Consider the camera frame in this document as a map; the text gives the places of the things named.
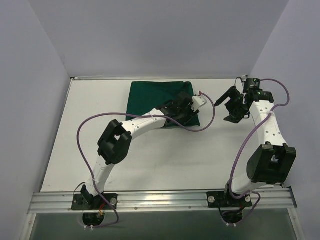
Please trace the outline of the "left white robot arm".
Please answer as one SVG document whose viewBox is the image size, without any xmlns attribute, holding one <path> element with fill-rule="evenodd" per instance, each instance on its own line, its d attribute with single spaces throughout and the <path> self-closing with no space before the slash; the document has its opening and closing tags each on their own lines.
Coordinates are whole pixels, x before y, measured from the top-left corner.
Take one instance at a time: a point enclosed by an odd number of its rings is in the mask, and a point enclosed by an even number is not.
<svg viewBox="0 0 320 240">
<path fill-rule="evenodd" d="M 113 167 L 128 155 L 131 142 L 152 130 L 167 127 L 170 123 L 185 126 L 199 109 L 207 103 L 200 95 L 190 96 L 180 92 L 176 99 L 153 108 L 140 117 L 119 122 L 112 120 L 98 140 L 98 158 L 90 171 L 91 177 L 81 189 L 83 204 L 90 210 L 100 206 L 107 179 Z"/>
</svg>

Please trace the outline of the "green surgical drape cloth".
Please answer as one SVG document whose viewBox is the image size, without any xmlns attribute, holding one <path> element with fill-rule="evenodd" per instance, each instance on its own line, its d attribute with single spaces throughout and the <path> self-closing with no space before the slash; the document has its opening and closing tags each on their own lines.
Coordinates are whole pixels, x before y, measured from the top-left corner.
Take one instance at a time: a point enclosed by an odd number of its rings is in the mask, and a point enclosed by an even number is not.
<svg viewBox="0 0 320 240">
<path fill-rule="evenodd" d="M 176 99 L 180 92 L 193 96 L 192 83 L 189 81 L 134 81 L 130 86 L 126 112 L 142 116 L 165 102 Z"/>
</svg>

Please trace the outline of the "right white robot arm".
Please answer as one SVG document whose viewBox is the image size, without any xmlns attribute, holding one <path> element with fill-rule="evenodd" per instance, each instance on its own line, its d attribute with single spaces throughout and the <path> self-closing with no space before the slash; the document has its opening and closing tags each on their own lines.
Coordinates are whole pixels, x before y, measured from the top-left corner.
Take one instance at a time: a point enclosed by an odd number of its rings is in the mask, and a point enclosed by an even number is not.
<svg viewBox="0 0 320 240">
<path fill-rule="evenodd" d="M 270 91 L 261 88 L 261 79 L 246 76 L 240 81 L 242 91 L 232 86 L 214 104 L 225 105 L 228 111 L 225 121 L 238 124 L 251 117 L 255 125 L 236 155 L 226 191 L 222 193 L 223 203 L 230 207 L 260 187 L 284 183 L 297 157 L 296 149 L 288 146 L 278 125 L 275 110 L 281 104 L 275 103 Z M 241 154 L 254 134 L 258 136 L 258 148 L 249 158 L 244 173 L 235 177 Z"/>
</svg>

